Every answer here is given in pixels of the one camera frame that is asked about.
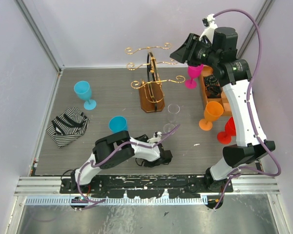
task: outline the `black metal plate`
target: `black metal plate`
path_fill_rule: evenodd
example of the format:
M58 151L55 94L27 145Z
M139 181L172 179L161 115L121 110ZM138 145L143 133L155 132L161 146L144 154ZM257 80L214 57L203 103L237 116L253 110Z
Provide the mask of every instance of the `black metal plate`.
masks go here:
M201 175L97 175L89 185L91 197L98 198L123 198L125 191L129 198L159 198L165 189L169 198L198 198L199 193L220 193L220 188L217 191L205 188ZM81 189L86 194L88 186ZM232 185L226 192L233 192ZM77 194L78 190L70 179L63 179L60 193Z

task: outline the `blue cup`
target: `blue cup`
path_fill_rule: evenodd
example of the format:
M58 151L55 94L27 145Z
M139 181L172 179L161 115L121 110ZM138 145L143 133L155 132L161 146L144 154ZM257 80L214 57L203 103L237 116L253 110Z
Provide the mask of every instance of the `blue cup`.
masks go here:
M108 124L108 127L112 133L118 133L120 131L128 130L127 120L122 116L115 116Z
M97 102L91 99L92 91L87 81L77 82L74 86L74 91L81 100L86 101L84 103L84 108L86 110L93 110L97 106Z

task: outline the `wooden tabletop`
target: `wooden tabletop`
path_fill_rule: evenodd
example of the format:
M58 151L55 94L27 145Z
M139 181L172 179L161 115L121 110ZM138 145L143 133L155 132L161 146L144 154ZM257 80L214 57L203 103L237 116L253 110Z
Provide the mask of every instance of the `wooden tabletop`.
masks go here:
M183 75L186 68L159 68L161 79ZM61 149L48 134L45 134L39 157L37 175L60 175L68 169L79 168L90 157L94 142L111 134L108 123L114 116L124 116L128 122L128 131L132 137L147 134L152 137L155 131L163 131L168 123L167 107L171 103L180 106L178 116L181 124L178 131L163 142L165 150L171 150L172 162L154 168L143 168L129 159L115 168L103 170L101 174L203 174L222 157L224 145L217 139L217 133L223 131L229 117L221 117L213 123L212 130L205 132L198 126L203 118L203 104L200 88L190 90L183 83L163 83L165 108L162 112L145 113L140 108L138 90L131 88L134 80L146 79L146 68L129 71L126 68L115 69L66 69L61 78L51 119L63 113L68 106L78 107L90 119L84 136ZM80 80L90 83L93 99L97 107L92 111L84 109L84 101L74 93L73 87Z

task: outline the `orange goblet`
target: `orange goblet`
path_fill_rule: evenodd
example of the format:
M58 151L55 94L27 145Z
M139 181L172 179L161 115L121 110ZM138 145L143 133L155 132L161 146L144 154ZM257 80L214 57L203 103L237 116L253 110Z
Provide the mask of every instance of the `orange goblet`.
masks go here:
M200 120L199 126L204 131L209 131L213 127L213 121L219 119L223 114L224 108L217 101L210 101L207 103L204 111L204 118Z

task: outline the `striped cloth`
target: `striped cloth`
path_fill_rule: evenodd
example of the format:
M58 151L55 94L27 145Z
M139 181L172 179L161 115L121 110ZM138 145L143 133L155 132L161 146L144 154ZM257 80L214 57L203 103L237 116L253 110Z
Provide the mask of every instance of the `striped cloth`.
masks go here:
M56 116L46 132L59 148L68 145L86 132L89 119L77 107L68 107L60 116Z

